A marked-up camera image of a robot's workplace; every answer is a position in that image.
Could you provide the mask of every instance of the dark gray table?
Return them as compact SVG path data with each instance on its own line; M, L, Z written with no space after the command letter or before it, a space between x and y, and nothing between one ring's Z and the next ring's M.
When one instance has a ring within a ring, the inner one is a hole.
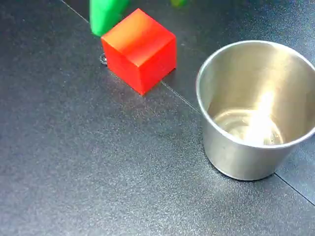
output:
M314 139L277 175L226 178L193 91L202 61L239 39L314 62L313 5L150 2L128 11L175 32L179 66L145 97L99 64L99 38L62 2L0 3L0 235L314 235Z

